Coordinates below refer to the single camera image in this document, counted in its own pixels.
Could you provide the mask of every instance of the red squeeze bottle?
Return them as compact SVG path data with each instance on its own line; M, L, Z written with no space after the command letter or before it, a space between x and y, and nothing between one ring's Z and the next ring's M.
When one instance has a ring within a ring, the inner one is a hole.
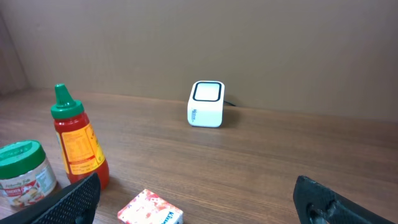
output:
M63 164L71 184L98 174L101 189L109 183L109 168L90 120L80 100L74 100L64 84L55 85L57 103L51 107Z

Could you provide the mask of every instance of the wooden table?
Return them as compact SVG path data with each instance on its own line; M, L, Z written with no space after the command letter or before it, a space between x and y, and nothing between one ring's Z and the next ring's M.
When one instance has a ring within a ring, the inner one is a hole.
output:
M73 92L109 163L95 223L147 188L185 213L184 223L299 223L292 199L307 175L398 222L398 125L332 116L224 109L221 128L193 128L179 101ZM62 187L52 90L0 98L0 145L37 139ZM14 213L0 199L0 218Z

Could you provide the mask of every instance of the yellow label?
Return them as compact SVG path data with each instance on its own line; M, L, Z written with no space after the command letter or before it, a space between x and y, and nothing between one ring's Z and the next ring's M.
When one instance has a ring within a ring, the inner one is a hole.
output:
M68 163L67 160L65 159L65 153L63 151L63 147L62 147L62 143L60 140L60 135L58 133L57 134L57 139L58 139L58 145L60 146L61 152L62 152L62 161L63 161L63 165L65 166L65 170L67 172L67 174L69 174L69 168L68 168Z
M91 172L105 161L91 124L76 131L62 133L62 139L72 174Z

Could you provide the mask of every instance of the green bottle cap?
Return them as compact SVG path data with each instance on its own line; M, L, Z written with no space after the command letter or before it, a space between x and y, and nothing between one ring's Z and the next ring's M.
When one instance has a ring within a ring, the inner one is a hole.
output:
M51 107L51 115L54 119L71 118L84 112L83 104L80 100L74 100L65 84L55 85L55 97L57 103Z
M38 167L45 159L42 145L25 140L0 148L0 179L11 179Z

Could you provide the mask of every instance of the black cable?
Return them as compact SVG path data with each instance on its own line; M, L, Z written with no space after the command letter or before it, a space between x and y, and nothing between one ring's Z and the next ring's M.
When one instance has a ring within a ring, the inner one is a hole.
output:
M226 103L226 104L228 104L228 105L230 105L230 106L236 106L235 104L233 104L233 103L231 103L231 102L228 102L228 101L225 101L225 100L224 100L224 103Z

